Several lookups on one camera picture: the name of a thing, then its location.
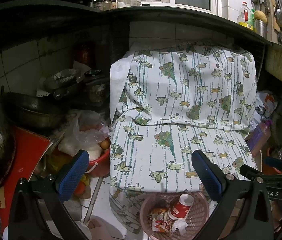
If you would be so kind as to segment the steel cup with potato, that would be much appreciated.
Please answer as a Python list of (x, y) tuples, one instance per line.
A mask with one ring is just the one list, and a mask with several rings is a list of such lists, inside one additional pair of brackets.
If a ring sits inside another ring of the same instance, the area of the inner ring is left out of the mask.
[(254, 32), (263, 38), (267, 38), (268, 19), (265, 13), (260, 10), (254, 12)]

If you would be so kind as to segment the pink plastic waste basket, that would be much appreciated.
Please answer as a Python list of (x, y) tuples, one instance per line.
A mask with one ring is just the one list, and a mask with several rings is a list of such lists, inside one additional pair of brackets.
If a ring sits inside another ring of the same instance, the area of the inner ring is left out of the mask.
[(153, 193), (140, 210), (140, 224), (150, 239), (193, 239), (209, 218), (202, 193)]

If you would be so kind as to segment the hanging metal ladle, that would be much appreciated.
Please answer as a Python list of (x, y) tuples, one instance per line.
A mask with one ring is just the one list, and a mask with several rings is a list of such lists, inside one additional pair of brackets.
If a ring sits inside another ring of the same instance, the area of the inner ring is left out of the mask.
[(275, 0), (276, 3), (276, 22), (280, 28), (282, 28), (282, 9), (280, 7), (279, 0)]

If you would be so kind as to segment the cooking oil bottle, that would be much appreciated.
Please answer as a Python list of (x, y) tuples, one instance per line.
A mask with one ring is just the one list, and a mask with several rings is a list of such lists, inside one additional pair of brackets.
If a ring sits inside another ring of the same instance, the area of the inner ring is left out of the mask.
[(237, 23), (243, 27), (253, 30), (253, 23), (251, 20), (251, 10), (248, 8), (246, 2), (242, 2), (242, 6), (239, 10)]

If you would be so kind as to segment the purple plastic bottle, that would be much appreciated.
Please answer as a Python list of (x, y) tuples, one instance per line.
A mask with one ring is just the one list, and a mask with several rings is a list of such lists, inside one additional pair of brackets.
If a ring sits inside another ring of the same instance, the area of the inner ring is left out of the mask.
[(265, 145), (267, 140), (271, 136), (270, 127), (272, 125), (272, 120), (267, 120), (264, 123), (259, 123), (254, 129), (251, 137), (247, 141), (248, 148), (253, 157), (256, 157), (262, 147)]

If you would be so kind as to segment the red cardboard box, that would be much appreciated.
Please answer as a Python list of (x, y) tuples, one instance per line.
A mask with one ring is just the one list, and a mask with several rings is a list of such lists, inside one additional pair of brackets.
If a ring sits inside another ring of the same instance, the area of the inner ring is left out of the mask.
[(20, 178), (30, 179), (35, 167), (51, 145), (42, 135), (15, 128), (15, 157), (9, 174), (0, 187), (0, 233), (8, 225), (9, 212), (16, 183)]

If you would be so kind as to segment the white blue plastic bag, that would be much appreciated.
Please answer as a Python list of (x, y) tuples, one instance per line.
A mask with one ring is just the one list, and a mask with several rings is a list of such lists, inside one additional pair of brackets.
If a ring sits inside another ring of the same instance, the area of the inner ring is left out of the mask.
[(261, 120), (269, 119), (277, 108), (277, 101), (274, 95), (268, 91), (261, 91), (256, 93), (255, 107), (257, 114)]

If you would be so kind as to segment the clear plastic bag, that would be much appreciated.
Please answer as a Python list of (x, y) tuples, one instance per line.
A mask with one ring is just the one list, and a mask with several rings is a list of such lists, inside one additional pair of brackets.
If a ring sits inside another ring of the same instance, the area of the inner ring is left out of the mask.
[(81, 110), (70, 123), (58, 144), (58, 150), (74, 157), (79, 150), (95, 152), (99, 143), (108, 137), (108, 125), (95, 111)]

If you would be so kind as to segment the red plastic bucket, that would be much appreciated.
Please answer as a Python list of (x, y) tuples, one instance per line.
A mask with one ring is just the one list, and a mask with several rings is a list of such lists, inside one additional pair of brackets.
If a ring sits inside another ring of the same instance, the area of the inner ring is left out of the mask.
[(104, 177), (110, 173), (110, 138), (107, 137), (99, 145), (102, 152), (98, 159), (89, 162), (86, 174), (91, 177)]

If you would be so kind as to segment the cartoon print cloth cover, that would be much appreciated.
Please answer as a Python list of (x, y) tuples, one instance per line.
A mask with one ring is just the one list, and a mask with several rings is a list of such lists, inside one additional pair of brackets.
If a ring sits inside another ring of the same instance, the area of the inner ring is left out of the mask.
[(245, 142), (255, 112), (253, 55), (207, 44), (128, 51), (110, 68), (110, 207), (130, 232), (150, 193), (202, 191), (191, 155), (224, 173), (255, 167)]

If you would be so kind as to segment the crumpled trash in basket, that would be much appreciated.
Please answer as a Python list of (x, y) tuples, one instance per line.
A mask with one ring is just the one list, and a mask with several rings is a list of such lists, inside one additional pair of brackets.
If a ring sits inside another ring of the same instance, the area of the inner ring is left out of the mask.
[(167, 207), (157, 207), (150, 211), (148, 219), (152, 231), (169, 235), (179, 231), (183, 235), (188, 227), (188, 223), (184, 219), (171, 219), (168, 211)]

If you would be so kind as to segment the white red paper cup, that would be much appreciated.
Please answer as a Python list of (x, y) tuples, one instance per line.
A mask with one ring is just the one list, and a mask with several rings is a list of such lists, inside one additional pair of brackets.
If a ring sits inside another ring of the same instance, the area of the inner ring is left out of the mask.
[(186, 219), (194, 200), (190, 194), (181, 194), (168, 210), (168, 216), (173, 220)]

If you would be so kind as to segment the dark kitchen counter top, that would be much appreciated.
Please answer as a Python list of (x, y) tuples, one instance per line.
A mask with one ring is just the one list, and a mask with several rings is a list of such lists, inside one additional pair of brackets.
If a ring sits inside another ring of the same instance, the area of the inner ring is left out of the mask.
[(254, 55), (265, 55), (260, 62), (282, 82), (282, 46), (247, 28), (206, 12), (172, 7), (127, 7), (98, 11), (84, 5), (55, 0), (18, 0), (0, 4), (0, 52), (50, 33), (88, 34), (89, 27), (102, 29), (112, 22), (115, 37), (127, 39), (132, 22), (163, 22), (203, 28), (233, 38), (235, 45)]

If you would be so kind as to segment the dark metal pot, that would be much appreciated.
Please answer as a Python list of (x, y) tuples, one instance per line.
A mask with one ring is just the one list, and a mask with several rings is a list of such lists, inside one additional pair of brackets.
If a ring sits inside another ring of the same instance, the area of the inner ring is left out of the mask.
[(2, 94), (2, 107), (12, 124), (26, 129), (55, 128), (69, 111), (57, 100), (13, 92)]

